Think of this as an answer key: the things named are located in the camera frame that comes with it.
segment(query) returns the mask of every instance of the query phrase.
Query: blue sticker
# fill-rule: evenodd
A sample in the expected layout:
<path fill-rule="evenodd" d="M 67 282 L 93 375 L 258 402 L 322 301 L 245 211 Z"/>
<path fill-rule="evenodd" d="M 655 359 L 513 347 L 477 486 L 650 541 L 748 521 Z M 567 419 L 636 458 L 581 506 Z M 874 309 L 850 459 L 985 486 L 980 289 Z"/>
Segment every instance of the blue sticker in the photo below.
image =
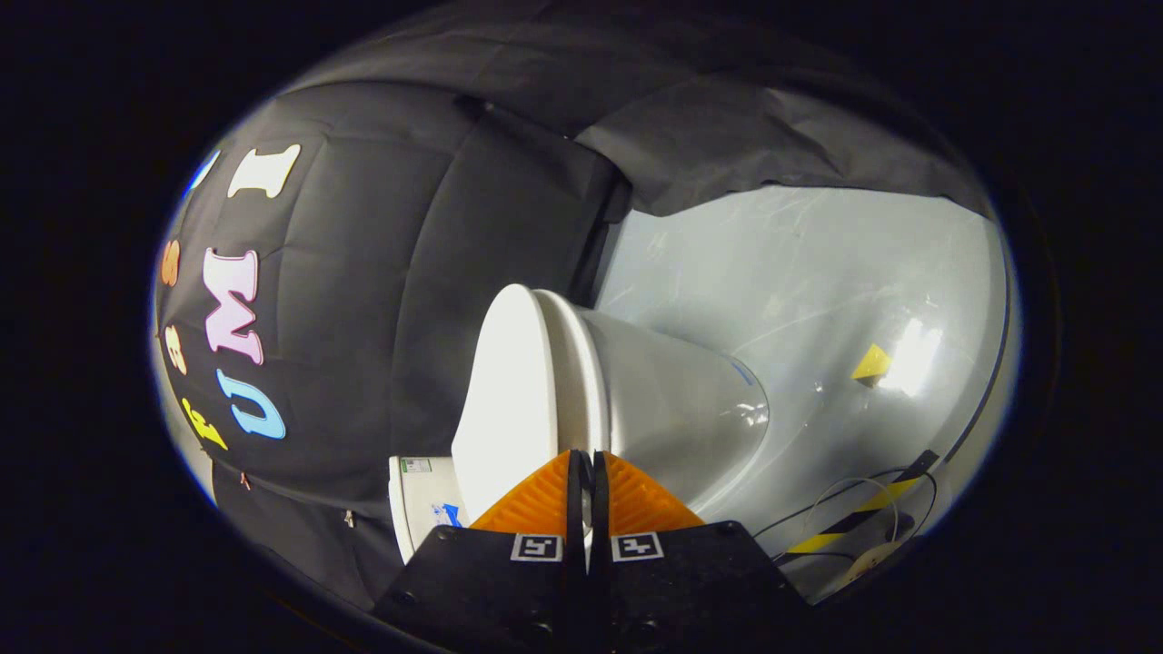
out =
<path fill-rule="evenodd" d="M 452 504 L 433 504 L 433 513 L 436 516 L 437 525 L 449 525 L 452 527 L 463 527 L 457 514 L 461 512 L 461 507 Z"/>

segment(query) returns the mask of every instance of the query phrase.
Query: pink letter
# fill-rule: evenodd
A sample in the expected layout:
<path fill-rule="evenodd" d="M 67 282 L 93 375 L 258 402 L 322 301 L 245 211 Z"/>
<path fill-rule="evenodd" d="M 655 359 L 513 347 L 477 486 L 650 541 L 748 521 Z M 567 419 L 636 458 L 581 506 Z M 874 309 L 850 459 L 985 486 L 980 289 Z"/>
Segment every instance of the pink letter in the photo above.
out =
<path fill-rule="evenodd" d="M 231 293 L 238 293 L 248 303 L 258 292 L 258 255 L 250 250 L 241 257 L 221 257 L 213 248 L 206 248 L 202 261 L 202 283 L 217 298 L 219 307 L 206 317 L 206 340 L 211 350 L 230 348 L 263 364 L 263 343 L 251 329 L 247 335 L 235 334 L 255 321 L 255 314 Z"/>

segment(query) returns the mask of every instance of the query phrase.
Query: bucket label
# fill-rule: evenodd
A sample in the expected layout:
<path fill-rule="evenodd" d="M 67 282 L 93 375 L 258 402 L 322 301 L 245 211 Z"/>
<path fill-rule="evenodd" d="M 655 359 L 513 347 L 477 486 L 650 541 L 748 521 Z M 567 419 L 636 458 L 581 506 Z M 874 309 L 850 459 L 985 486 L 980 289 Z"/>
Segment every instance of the bucket label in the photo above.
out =
<path fill-rule="evenodd" d="M 433 462 L 427 458 L 401 458 L 401 472 L 431 472 Z"/>
<path fill-rule="evenodd" d="M 450 527 L 463 527 L 461 520 L 457 516 L 461 513 L 461 507 L 454 504 L 433 504 L 433 514 L 436 517 L 437 525 L 448 525 Z"/>

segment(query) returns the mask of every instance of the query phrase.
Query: orange soft gripper pad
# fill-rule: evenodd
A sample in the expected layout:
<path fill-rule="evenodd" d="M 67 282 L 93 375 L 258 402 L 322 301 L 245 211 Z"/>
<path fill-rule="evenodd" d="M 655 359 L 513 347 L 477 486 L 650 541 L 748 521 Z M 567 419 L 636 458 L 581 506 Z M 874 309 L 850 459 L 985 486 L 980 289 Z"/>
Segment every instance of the orange soft gripper pad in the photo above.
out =
<path fill-rule="evenodd" d="M 608 452 L 602 456 L 609 479 L 609 535 L 669 532 L 705 524 L 642 470 Z"/>
<path fill-rule="evenodd" d="M 513 486 L 470 528 L 509 534 L 556 534 L 565 538 L 569 474 L 570 453 L 566 450 Z"/>

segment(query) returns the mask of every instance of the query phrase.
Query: gray surface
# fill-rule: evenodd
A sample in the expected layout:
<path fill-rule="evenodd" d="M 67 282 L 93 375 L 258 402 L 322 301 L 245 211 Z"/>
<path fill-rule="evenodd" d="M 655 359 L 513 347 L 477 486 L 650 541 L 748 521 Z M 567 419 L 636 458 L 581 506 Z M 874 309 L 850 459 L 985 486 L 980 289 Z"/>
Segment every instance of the gray surface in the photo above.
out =
<path fill-rule="evenodd" d="M 1005 306 L 1003 243 L 982 216 L 943 199 L 777 186 L 666 218 L 632 212 L 597 303 L 732 354 L 759 378 L 771 406 L 764 443 L 726 492 L 691 505 L 752 532 L 837 479 L 948 452 L 997 363 Z M 911 320 L 941 330 L 915 394 L 850 379 L 872 343 L 900 361 Z M 975 439 L 984 452 L 992 433 Z M 902 502 L 927 506 L 928 484 L 914 488 L 925 490 Z M 789 520 L 759 542 L 783 552 L 877 490 L 865 484 L 820 505 L 807 528 Z"/>

